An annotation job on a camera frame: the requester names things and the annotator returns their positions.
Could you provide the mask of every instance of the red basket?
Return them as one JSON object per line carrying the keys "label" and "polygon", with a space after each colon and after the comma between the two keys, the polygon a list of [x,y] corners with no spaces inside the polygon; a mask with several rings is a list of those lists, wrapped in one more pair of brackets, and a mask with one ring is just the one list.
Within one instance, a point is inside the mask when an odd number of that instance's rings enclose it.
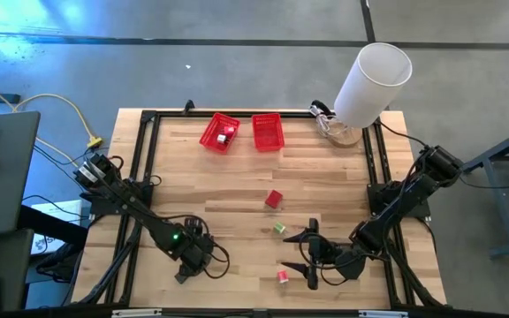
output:
{"label": "red basket", "polygon": [[[235,139],[235,136],[237,135],[239,124],[240,121],[235,118],[231,118],[224,114],[215,113],[213,118],[211,118],[208,127],[205,129],[205,132],[203,132],[200,143],[207,149],[216,151],[220,154],[226,154],[233,139]],[[217,136],[224,134],[225,127],[233,127],[235,128],[235,132],[231,138],[228,138],[228,140],[222,144],[217,142]]]}
{"label": "red basket", "polygon": [[254,146],[258,151],[279,150],[284,146],[280,114],[253,116]]}

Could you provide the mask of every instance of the black metal frame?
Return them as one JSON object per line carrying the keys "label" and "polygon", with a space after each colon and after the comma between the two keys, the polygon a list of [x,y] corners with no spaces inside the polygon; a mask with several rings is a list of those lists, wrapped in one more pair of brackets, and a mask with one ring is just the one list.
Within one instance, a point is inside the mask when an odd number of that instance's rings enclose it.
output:
{"label": "black metal frame", "polygon": [[[155,158],[156,153],[156,142],[159,134],[160,129],[160,123],[163,117],[212,117],[215,113],[214,110],[190,110],[194,108],[194,103],[192,101],[188,101],[186,104],[186,107],[183,111],[178,110],[171,110],[171,111],[156,111],[156,110],[144,110],[141,114],[141,121],[139,125],[139,131],[137,134],[137,140],[135,143],[135,150],[133,152],[133,163],[131,166],[131,178],[137,177],[137,171],[139,169],[140,165],[140,159],[141,159],[141,152],[142,147],[144,143],[144,136],[145,131],[147,128],[148,123],[153,123],[153,132],[150,136],[149,146],[148,146],[148,154],[147,159],[145,163],[145,170],[144,170],[144,177],[143,182],[148,182],[151,177],[152,173],[152,166]],[[252,117],[253,115],[257,114],[264,114],[268,113],[267,110],[257,110],[257,111],[236,111],[236,110],[220,110],[218,111],[222,114],[225,114],[227,116],[231,117]],[[314,119],[314,116],[311,115],[307,110],[294,110],[294,111],[284,111],[280,112],[280,116],[282,118],[308,118],[308,119]],[[375,126],[375,133],[376,133],[376,140],[378,142],[379,147],[379,154],[381,157],[382,167],[383,167],[383,174],[384,174],[384,181],[388,182],[390,180],[390,168],[386,156],[386,149],[384,146],[384,136],[382,135],[382,130]],[[367,160],[367,166],[368,166],[368,176],[370,178],[371,184],[377,184],[377,177],[376,177],[376,166],[375,166],[375,160],[372,152],[372,145],[370,141],[370,134],[368,131],[368,128],[364,128],[362,130],[362,136],[363,136],[363,142],[365,147],[365,156]],[[151,195],[148,197],[148,204],[150,204]],[[118,229],[118,237],[117,237],[117,244],[115,246],[114,251],[114,257],[118,255],[120,250],[123,247],[123,244],[125,242],[125,234],[127,231],[128,226],[128,216],[121,216],[121,223],[119,225]],[[136,224],[133,228],[134,231],[140,231],[141,227]],[[394,236],[396,238],[395,244],[399,251],[403,253],[403,256],[405,257],[405,248],[403,244],[403,238],[401,237],[401,230],[395,231]],[[129,257],[129,264],[126,271],[125,276],[125,284],[123,288],[123,293],[121,298],[119,299],[120,303],[123,303],[125,305],[129,305],[129,300],[131,297],[131,291],[133,288],[133,279],[134,279],[134,271],[135,271],[135,264],[136,259],[138,255],[138,245],[135,246],[135,248],[131,252],[131,256]],[[398,297],[398,293],[396,291],[396,284],[394,279],[394,269],[391,264],[391,262],[385,262],[384,263],[384,273],[386,277],[386,288],[388,292],[388,297],[390,300],[391,307],[394,308],[395,306],[401,305],[401,302]],[[115,294],[117,286],[117,276],[115,279],[111,282],[111,284],[108,286],[108,289],[106,291],[106,298],[105,303],[111,303],[113,302],[113,295]],[[405,291],[406,291],[406,302],[408,305],[414,304],[414,295],[411,291],[411,287],[409,286],[409,283],[407,281],[404,282]]]}

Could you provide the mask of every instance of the wooden tabletop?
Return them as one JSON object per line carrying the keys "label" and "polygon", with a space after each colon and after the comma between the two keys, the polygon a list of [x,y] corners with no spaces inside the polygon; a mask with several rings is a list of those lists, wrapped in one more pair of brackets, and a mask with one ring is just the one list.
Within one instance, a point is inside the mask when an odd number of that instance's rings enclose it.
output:
{"label": "wooden tabletop", "polygon": [[[111,138],[110,155],[125,159],[128,176],[142,109],[121,109]],[[385,111],[381,118],[395,131],[405,133],[402,112]],[[163,118],[152,174],[163,179],[155,188],[152,210],[158,215],[194,213],[204,218],[216,242],[231,255],[228,274],[217,280],[205,275],[179,284],[174,275],[179,261],[158,250],[143,231],[134,274],[132,307],[267,307],[267,308],[387,308],[383,264],[367,260],[360,278],[329,286],[320,278],[317,291],[307,288],[300,273],[286,269],[287,286],[277,282],[281,261],[303,262],[297,246],[282,242],[272,231],[276,222],[286,226],[285,236],[297,234],[310,217],[320,222],[328,239],[347,241],[351,230],[368,218],[368,170],[362,140],[352,148],[334,148],[315,129],[312,119],[282,119],[285,147],[259,153],[253,143],[250,118],[241,118],[238,136],[227,155],[208,151],[199,138],[209,118]],[[149,140],[151,129],[145,140]],[[371,130],[375,154],[376,140]],[[394,179],[402,179],[413,163],[409,141],[384,130]],[[147,147],[141,158],[142,176]],[[377,168],[379,180],[381,171]],[[264,205],[271,190],[284,195],[280,206]],[[109,266],[119,217],[106,216],[89,230],[72,300],[87,295]],[[414,219],[402,222],[407,258],[416,275],[439,301],[445,302],[437,257],[431,236]],[[211,262],[212,275],[224,264]],[[399,296],[404,298],[397,272]],[[336,270],[324,272],[333,282]],[[125,267],[120,271],[117,297]]]}

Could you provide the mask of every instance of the concrete floor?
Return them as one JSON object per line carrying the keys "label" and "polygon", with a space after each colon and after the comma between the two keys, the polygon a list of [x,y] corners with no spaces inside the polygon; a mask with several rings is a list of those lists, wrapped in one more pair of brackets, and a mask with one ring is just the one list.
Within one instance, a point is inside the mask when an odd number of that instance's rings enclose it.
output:
{"label": "concrete floor", "polygon": [[[379,41],[509,42],[509,1],[370,0],[370,9]],[[0,32],[366,40],[358,0],[0,0]],[[187,99],[204,107],[305,109],[315,98],[332,104],[358,51],[6,42],[0,44],[0,91],[66,96],[107,138],[121,107],[183,107]],[[509,50],[406,52],[414,75],[391,108],[404,111],[410,134],[465,161],[509,135]],[[70,108],[49,99],[28,108],[42,113],[43,138],[68,154],[83,153],[87,135]],[[478,173],[468,180],[485,182]],[[34,155],[25,195],[62,201],[78,192]],[[509,257],[488,257],[491,247],[506,243],[490,191],[457,184],[429,204],[449,304],[509,314]],[[57,298],[29,306],[56,305]]]}

